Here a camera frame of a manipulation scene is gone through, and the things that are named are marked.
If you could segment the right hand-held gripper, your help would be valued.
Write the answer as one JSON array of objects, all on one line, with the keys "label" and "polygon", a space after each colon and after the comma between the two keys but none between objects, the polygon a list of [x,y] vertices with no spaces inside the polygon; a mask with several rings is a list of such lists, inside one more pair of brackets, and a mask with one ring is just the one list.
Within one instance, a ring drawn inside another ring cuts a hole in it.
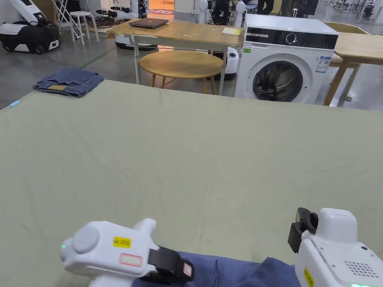
[{"label": "right hand-held gripper", "polygon": [[347,210],[299,207],[288,244],[297,255],[302,287],[381,287],[383,262],[357,239],[358,224]]}]

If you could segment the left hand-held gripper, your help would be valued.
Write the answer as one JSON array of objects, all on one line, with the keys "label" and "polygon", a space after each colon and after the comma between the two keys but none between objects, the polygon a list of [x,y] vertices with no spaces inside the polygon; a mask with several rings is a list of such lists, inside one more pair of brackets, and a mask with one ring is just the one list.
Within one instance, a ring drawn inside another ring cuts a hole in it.
[{"label": "left hand-held gripper", "polygon": [[187,283],[194,279],[193,264],[177,251],[154,244],[153,219],[133,228],[108,221],[92,221],[61,247],[64,269],[91,278],[91,287],[131,287],[148,283]]}]

